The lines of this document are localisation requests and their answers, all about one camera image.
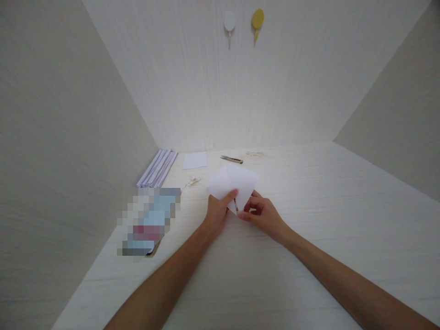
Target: wooden desk surface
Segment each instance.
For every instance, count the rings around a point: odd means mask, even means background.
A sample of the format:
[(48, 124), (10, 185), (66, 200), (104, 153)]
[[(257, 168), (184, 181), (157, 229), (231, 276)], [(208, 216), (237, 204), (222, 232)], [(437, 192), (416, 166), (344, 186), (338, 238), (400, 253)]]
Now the wooden desk surface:
[[(105, 326), (201, 223), (204, 184), (225, 164), (222, 154), (260, 175), (257, 190), (295, 231), (440, 324), (440, 203), (335, 143), (317, 143), (208, 152), (208, 167), (194, 170), (181, 169), (179, 154), (163, 186), (182, 187), (190, 176), (201, 182), (183, 189), (180, 214), (156, 255), (139, 263), (116, 256), (118, 226), (54, 329)], [(174, 328), (359, 326), (292, 254), (229, 214), (165, 325)]]

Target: folded paper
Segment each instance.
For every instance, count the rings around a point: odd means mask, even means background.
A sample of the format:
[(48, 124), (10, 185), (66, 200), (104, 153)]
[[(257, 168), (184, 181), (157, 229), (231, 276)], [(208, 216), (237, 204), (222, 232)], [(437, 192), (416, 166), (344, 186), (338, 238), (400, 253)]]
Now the folded paper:
[(228, 204), (228, 209), (236, 215), (235, 205), (239, 211), (243, 211), (258, 178), (256, 173), (242, 166), (225, 165), (207, 183), (208, 192), (217, 199), (223, 199), (231, 190), (238, 189), (235, 202), (232, 200)]

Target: forearm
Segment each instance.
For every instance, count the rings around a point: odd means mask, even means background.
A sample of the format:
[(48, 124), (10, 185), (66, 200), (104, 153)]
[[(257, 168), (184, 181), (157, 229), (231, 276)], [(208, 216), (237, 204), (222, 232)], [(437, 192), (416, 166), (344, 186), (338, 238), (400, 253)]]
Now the forearm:
[(106, 329), (161, 329), (214, 237), (202, 224), (127, 299)]
[(364, 329), (438, 329), (354, 270), (290, 230), (280, 239)]

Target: right hand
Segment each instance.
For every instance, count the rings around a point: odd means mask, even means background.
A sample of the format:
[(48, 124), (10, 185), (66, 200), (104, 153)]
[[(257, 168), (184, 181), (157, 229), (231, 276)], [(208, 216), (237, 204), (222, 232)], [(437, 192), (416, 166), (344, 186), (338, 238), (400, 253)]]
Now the right hand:
[(272, 202), (268, 198), (263, 198), (255, 190), (243, 212), (238, 213), (238, 217), (253, 223), (280, 244), (283, 244), (283, 238), (292, 231), (280, 217)]

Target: left hand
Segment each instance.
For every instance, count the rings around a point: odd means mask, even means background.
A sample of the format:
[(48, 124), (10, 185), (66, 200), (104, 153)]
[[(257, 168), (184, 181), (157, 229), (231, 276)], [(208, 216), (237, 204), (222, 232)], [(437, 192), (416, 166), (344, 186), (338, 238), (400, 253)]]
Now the left hand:
[(234, 189), (230, 191), (225, 198), (218, 200), (212, 195), (208, 198), (208, 211), (206, 212), (203, 225), (209, 228), (209, 230), (217, 237), (223, 227), (225, 227), (226, 212), (228, 211), (228, 203), (232, 201), (238, 195), (238, 190)]

